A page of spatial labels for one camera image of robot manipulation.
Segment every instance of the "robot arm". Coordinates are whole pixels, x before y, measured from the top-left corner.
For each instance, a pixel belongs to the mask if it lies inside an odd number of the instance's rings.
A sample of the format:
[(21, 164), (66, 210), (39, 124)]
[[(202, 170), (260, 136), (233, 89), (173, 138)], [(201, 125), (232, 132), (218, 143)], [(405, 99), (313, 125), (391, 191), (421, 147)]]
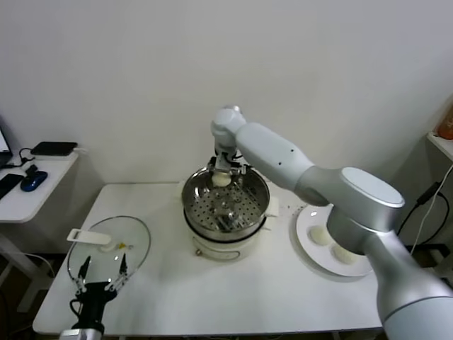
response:
[(368, 257), (379, 283), (379, 316), (391, 340), (453, 337), (453, 292), (418, 267), (392, 230), (404, 205), (397, 190), (360, 169), (314, 165), (291, 142), (247, 123), (237, 106), (220, 110), (211, 131), (218, 154), (214, 171), (229, 173), (239, 150), (250, 165), (305, 202), (334, 204), (328, 231), (342, 247)]

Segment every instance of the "orange object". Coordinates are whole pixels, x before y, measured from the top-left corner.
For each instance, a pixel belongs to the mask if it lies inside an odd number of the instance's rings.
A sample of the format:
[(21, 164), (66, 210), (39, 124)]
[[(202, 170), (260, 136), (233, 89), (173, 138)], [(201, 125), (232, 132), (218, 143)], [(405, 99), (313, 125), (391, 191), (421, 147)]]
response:
[(453, 140), (453, 106), (437, 128), (437, 134), (446, 140)]

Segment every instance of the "blue mouse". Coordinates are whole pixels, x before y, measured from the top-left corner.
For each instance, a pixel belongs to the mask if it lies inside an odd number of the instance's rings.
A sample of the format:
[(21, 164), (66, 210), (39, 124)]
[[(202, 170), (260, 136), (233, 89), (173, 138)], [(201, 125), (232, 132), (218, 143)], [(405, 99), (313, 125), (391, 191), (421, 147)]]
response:
[(21, 189), (25, 192), (35, 190), (47, 178), (48, 174), (45, 171), (35, 171), (29, 174), (21, 181)]

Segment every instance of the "glass lid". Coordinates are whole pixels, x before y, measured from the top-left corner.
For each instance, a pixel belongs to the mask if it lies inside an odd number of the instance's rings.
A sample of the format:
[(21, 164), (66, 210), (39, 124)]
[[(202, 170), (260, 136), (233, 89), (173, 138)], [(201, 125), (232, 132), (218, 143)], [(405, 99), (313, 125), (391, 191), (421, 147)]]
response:
[(82, 271), (84, 283), (112, 282), (123, 272), (129, 278), (146, 259), (151, 244), (148, 227), (132, 216), (109, 217), (91, 226), (89, 232), (111, 237), (107, 245), (73, 243), (67, 262), (73, 281)]

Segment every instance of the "white plate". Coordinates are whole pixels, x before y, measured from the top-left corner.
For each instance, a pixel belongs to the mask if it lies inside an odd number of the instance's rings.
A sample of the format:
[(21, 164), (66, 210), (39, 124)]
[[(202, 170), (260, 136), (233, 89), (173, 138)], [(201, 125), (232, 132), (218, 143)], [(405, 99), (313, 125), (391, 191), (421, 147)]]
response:
[(332, 205), (326, 207), (306, 206), (297, 217), (296, 233), (302, 248), (321, 267), (342, 276), (365, 276), (372, 271), (371, 264), (366, 256), (357, 255), (358, 259), (353, 264), (345, 264), (332, 255), (332, 247), (335, 241), (326, 246), (314, 243), (308, 232), (311, 227), (326, 226), (327, 218), (332, 210)]

